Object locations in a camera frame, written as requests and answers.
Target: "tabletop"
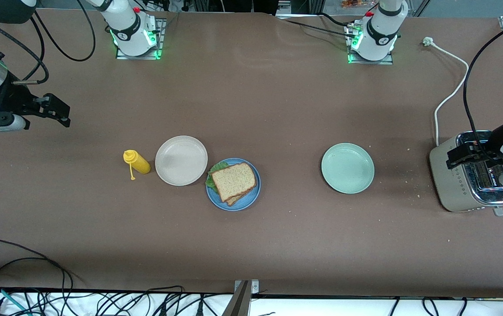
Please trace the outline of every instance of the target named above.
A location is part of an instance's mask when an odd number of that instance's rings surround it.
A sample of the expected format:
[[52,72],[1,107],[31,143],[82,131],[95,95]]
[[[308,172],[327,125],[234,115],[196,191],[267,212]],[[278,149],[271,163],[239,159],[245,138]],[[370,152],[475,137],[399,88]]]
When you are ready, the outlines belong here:
[[[81,11],[39,13],[68,54],[89,53]],[[258,279],[270,294],[503,296],[503,217],[447,212],[428,164],[434,108],[464,68],[420,44],[431,36],[470,61],[499,32],[495,19],[407,18],[394,64],[376,66],[348,64],[341,36],[266,14],[171,13],[161,60],[115,60],[103,18],[89,16],[93,57],[73,62],[47,42],[50,79],[30,86],[70,105],[70,128],[33,117],[30,130],[0,133],[0,238],[60,262],[82,288],[223,292]],[[0,26],[38,54],[30,22]],[[1,35],[0,51],[17,76],[35,64]],[[474,66],[468,102],[479,129],[503,124],[503,37]],[[442,140],[469,129],[461,93],[439,120]],[[209,167],[254,164],[256,202],[216,208],[205,176],[184,187],[155,170],[130,180],[124,150],[153,160],[178,135],[205,145]],[[320,171],[342,142],[374,160],[359,194],[332,190]],[[0,245],[0,265],[23,254]],[[60,282],[38,262],[0,276],[0,286]]]

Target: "bread slice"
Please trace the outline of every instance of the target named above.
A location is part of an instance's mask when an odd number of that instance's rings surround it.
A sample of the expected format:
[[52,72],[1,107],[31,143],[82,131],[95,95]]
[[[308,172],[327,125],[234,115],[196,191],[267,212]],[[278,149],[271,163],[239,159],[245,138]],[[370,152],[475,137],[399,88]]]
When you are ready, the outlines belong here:
[[245,162],[217,170],[210,176],[213,178],[222,202],[249,192],[257,185],[253,170]]
[[231,199],[227,200],[226,202],[228,203],[228,206],[232,206],[234,205],[237,201],[240,200],[240,198],[243,198],[244,196],[246,196],[249,192],[251,192],[251,190],[253,190],[253,188],[249,189],[247,192],[243,192],[243,194],[240,194],[239,196],[234,196],[232,197]]

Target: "white plate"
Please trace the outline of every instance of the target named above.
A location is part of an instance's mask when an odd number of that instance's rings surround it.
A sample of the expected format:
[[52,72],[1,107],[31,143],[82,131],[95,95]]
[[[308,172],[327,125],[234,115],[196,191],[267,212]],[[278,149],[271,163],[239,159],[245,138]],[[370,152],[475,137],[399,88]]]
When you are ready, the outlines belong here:
[[209,156],[203,143],[191,136],[176,136],[163,143],[156,154],[156,171],[172,186],[186,186],[206,171]]

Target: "white cable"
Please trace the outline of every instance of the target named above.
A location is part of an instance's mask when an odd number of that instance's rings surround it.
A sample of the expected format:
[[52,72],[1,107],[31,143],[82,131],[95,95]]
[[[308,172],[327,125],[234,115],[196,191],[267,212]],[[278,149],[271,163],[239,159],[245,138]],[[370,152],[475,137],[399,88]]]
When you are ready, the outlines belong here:
[[435,43],[433,43],[433,39],[430,37],[424,38],[423,44],[425,46],[432,46],[432,47],[440,50],[441,52],[444,52],[448,56],[456,58],[457,60],[462,62],[462,64],[464,64],[464,66],[466,66],[466,72],[464,73],[464,77],[462,78],[462,81],[460,81],[460,83],[458,84],[456,89],[454,89],[454,91],[448,97],[446,97],[444,100],[442,100],[442,102],[440,104],[438,104],[437,108],[434,110],[434,141],[435,141],[436,145],[438,146],[440,144],[438,142],[438,117],[437,117],[437,113],[440,110],[441,106],[443,104],[445,104],[448,100],[450,100],[450,98],[452,98],[458,92],[458,90],[460,89],[462,84],[464,84],[464,80],[466,80],[466,75],[468,74],[468,63],[465,62],[464,60],[462,60],[462,58],[459,58],[458,56],[455,56],[455,55],[451,54],[450,52],[447,52],[446,50],[443,50],[442,48],[437,46]]

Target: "yellow mustard bottle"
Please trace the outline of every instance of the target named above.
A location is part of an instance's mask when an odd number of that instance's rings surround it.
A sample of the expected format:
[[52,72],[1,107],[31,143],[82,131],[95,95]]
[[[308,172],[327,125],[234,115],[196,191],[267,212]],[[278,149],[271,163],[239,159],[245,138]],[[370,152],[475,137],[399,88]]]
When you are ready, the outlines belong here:
[[144,157],[140,156],[136,150],[127,150],[123,154],[124,162],[130,165],[130,179],[136,180],[134,175],[132,174],[132,168],[135,168],[137,172],[141,174],[147,174],[151,167],[149,163],[144,159]]

